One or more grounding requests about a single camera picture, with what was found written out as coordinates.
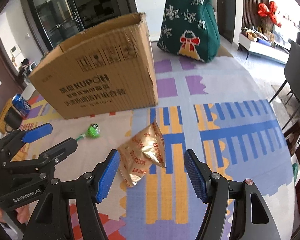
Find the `person left hand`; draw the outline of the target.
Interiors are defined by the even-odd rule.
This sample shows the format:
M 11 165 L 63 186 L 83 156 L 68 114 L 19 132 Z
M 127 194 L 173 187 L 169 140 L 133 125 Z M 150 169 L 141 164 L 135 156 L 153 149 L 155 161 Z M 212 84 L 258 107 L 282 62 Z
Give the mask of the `person left hand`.
M 30 218 L 29 205 L 25 205 L 15 209 L 15 211 L 13 211 L 12 214 L 15 215 L 19 223 L 21 224 L 27 223 Z M 1 208 L 0 208 L 0 222 L 6 223 L 6 220 L 4 219 L 4 210 Z

